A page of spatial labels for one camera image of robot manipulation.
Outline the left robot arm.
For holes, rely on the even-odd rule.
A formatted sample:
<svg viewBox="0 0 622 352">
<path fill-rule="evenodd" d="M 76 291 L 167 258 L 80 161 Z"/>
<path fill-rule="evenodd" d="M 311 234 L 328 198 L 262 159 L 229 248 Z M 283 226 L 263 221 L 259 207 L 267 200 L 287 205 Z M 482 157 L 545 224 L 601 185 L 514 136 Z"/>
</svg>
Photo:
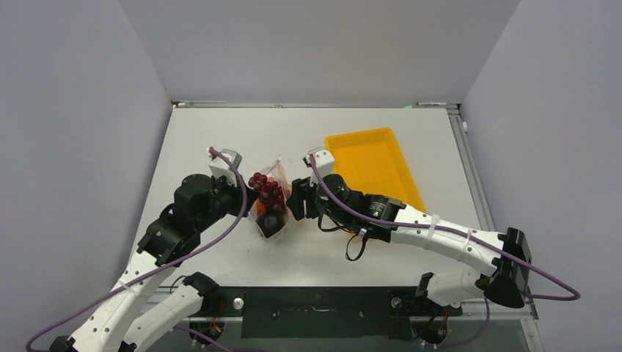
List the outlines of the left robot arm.
<svg viewBox="0 0 622 352">
<path fill-rule="evenodd" d="M 227 215 L 246 215 L 249 190 L 235 172 L 185 177 L 174 201 L 147 227 L 110 294 L 73 333 L 57 337 L 50 351 L 145 351 L 184 318 L 216 311 L 219 286 L 196 272 L 172 296 L 148 312 L 142 308 L 191 254 L 202 250 L 201 234 Z"/>
</svg>

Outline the dark red toy grapes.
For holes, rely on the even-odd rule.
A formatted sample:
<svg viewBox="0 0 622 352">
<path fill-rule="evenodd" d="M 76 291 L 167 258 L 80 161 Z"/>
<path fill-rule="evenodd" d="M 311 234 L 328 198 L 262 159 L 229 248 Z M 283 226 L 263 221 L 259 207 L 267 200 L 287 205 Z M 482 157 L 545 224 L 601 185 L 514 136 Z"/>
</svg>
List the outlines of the dark red toy grapes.
<svg viewBox="0 0 622 352">
<path fill-rule="evenodd" d="M 275 177 L 256 172 L 247 183 L 259 194 L 256 201 L 259 200 L 266 206 L 266 212 L 281 213 L 283 216 L 287 213 L 285 190 Z"/>
</svg>

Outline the yellow plastic tray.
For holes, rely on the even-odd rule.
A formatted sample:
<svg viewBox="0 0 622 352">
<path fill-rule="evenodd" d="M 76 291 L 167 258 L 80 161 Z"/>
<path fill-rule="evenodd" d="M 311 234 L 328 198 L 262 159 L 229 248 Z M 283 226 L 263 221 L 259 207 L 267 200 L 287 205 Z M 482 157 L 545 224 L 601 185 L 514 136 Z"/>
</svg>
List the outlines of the yellow plastic tray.
<svg viewBox="0 0 622 352">
<path fill-rule="evenodd" d="M 427 211 L 391 128 L 332 135 L 324 143 L 334 156 L 334 173 L 350 188 Z"/>
</svg>

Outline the purple toy eggplant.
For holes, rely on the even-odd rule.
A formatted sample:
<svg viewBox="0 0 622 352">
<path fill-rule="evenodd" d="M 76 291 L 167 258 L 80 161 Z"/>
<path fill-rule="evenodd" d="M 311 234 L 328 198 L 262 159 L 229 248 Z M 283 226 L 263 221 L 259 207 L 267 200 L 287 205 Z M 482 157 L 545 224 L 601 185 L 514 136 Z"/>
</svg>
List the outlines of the purple toy eggplant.
<svg viewBox="0 0 622 352">
<path fill-rule="evenodd" d="M 268 211 L 257 217 L 256 224 L 264 238 L 271 238 L 285 226 L 285 217 L 281 213 Z"/>
</svg>

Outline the orange toy pumpkin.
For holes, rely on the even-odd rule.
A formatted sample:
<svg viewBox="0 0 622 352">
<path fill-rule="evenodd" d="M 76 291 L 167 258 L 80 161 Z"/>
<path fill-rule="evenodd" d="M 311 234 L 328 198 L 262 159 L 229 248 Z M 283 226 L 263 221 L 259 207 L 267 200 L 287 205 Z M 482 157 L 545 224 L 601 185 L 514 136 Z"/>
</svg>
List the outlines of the orange toy pumpkin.
<svg viewBox="0 0 622 352">
<path fill-rule="evenodd" d="M 259 200 L 253 204 L 253 209 L 255 210 L 256 217 L 266 212 L 266 206 Z"/>
</svg>

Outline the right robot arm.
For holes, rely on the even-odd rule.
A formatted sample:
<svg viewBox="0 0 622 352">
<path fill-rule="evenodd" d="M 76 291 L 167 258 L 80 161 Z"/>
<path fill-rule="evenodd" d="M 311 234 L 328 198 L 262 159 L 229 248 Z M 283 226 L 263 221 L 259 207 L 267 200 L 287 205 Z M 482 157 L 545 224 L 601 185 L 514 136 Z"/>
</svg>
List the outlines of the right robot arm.
<svg viewBox="0 0 622 352">
<path fill-rule="evenodd" d="M 414 294 L 419 311 L 432 314 L 440 307 L 472 298 L 487 298 L 514 309 L 524 307 L 530 272 L 511 259 L 532 261 L 521 230 L 473 230 L 398 199 L 352 190 L 337 174 L 325 176 L 323 181 L 327 189 L 308 177 L 293 181 L 286 205 L 296 220 L 328 216 L 337 230 L 352 232 L 364 242 L 374 239 L 416 246 L 466 265 L 451 274 L 423 274 Z"/>
</svg>

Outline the clear zip top bag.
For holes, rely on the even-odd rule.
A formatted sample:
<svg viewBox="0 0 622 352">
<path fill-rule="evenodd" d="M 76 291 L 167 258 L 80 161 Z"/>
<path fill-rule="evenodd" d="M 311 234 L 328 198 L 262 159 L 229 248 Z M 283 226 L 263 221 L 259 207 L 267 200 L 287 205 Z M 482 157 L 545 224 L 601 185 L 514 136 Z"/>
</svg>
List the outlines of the clear zip top bag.
<svg viewBox="0 0 622 352">
<path fill-rule="evenodd" d="M 286 205 L 292 187 L 279 155 L 274 163 L 255 172 L 247 180 L 253 191 L 249 216 L 265 242 L 276 241 L 285 234 L 293 215 Z"/>
</svg>

